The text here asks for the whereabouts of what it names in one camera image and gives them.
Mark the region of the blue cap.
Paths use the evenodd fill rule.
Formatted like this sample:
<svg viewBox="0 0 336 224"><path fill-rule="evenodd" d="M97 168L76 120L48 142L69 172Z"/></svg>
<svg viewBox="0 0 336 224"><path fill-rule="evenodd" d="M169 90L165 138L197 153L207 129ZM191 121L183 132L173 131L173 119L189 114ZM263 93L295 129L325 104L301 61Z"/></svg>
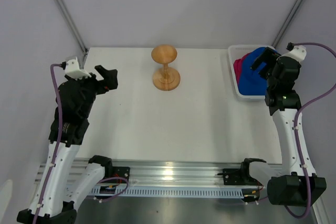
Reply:
<svg viewBox="0 0 336 224"><path fill-rule="evenodd" d="M254 60L262 53L264 49L265 47L259 47L254 51L249 52L249 56L246 61L248 61L248 66L250 68L247 72L241 74L240 82L237 84L240 94L249 96L265 96L267 82L258 74L260 68L258 67L256 70L251 70L251 65L253 64Z"/></svg>

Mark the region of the pink cap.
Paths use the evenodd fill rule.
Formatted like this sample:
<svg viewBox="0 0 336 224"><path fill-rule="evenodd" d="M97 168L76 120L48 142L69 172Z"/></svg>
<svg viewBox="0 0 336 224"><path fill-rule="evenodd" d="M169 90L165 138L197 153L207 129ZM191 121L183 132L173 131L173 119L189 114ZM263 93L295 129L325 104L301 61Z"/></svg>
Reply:
<svg viewBox="0 0 336 224"><path fill-rule="evenodd" d="M243 57L241 57L240 59L235 60L234 63L233 63L237 84L239 84L239 82L240 82L240 78L241 78L242 73L247 72L250 68L248 66L248 61L246 61L248 59L248 56L249 56L249 54L246 54Z"/></svg>

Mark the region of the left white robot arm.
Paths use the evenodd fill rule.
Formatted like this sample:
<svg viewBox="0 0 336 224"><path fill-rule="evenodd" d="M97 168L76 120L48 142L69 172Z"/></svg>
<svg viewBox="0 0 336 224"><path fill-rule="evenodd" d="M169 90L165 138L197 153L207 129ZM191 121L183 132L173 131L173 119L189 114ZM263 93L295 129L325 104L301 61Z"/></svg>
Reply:
<svg viewBox="0 0 336 224"><path fill-rule="evenodd" d="M73 161L88 129L88 117L96 97L118 87L118 71L95 66L102 76L82 73L78 78L65 75L55 84L57 107L50 127L48 158L37 193L29 208L17 216L19 223L74 223L78 209L99 182L113 178L112 160L95 155L79 179L67 189Z"/></svg>

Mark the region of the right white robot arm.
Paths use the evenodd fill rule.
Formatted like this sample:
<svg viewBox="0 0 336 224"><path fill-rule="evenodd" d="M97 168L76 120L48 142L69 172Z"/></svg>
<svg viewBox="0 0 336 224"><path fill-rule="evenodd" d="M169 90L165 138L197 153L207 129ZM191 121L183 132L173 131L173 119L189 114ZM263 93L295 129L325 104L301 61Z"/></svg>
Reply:
<svg viewBox="0 0 336 224"><path fill-rule="evenodd" d="M258 73L267 81L265 103L277 129L282 171L278 173L263 159L246 158L239 178L245 184L257 181L265 186L273 205L310 207L327 188L311 163L301 125L302 105L293 88L306 54L300 46L285 55L266 47L251 65L256 70L265 64Z"/></svg>

